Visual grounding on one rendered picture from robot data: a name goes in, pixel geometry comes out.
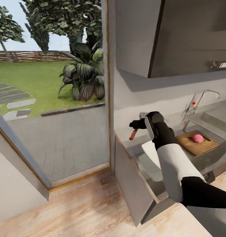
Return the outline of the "parer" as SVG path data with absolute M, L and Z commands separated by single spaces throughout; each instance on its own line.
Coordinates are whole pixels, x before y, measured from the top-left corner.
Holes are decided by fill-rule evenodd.
M 133 139 L 133 138 L 134 138 L 134 136 L 135 136 L 137 130 L 138 130 L 138 129 L 135 129 L 135 130 L 134 130 L 134 132 L 132 133 L 130 139 Z

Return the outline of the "bowl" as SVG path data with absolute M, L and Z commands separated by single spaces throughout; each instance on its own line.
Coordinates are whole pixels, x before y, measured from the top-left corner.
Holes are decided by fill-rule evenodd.
M 155 149 L 155 144 L 152 141 L 148 141 L 141 145 L 141 147 L 148 158 L 152 161 L 152 163 L 154 163 L 159 169 L 161 169 L 157 151 Z

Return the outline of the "cutting board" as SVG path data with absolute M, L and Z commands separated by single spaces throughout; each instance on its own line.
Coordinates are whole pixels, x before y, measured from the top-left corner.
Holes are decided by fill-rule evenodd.
M 202 135 L 204 141 L 201 143 L 196 143 L 193 140 L 193 136 L 195 134 Z M 185 150 L 187 150 L 193 156 L 198 156 L 204 152 L 208 152 L 220 146 L 218 142 L 216 142 L 215 140 L 211 139 L 210 137 L 208 137 L 207 135 L 203 134 L 202 132 L 198 130 L 194 130 L 188 133 L 184 133 L 182 135 L 178 135 L 175 137 L 175 139 L 177 140 L 180 146 L 182 146 Z

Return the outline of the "vidalia onion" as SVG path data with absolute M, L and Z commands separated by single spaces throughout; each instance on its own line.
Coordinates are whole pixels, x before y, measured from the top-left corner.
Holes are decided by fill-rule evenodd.
M 200 135 L 200 134 L 195 134 L 195 135 L 193 136 L 193 140 L 194 140 L 196 143 L 201 143 L 201 142 L 204 141 L 202 135 Z

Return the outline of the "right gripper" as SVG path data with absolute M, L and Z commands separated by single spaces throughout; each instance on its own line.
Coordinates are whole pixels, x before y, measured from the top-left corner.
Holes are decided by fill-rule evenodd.
M 130 123 L 130 127 L 133 127 L 134 129 L 145 129 L 145 127 L 142 125 L 142 120 L 134 120 L 132 123 Z

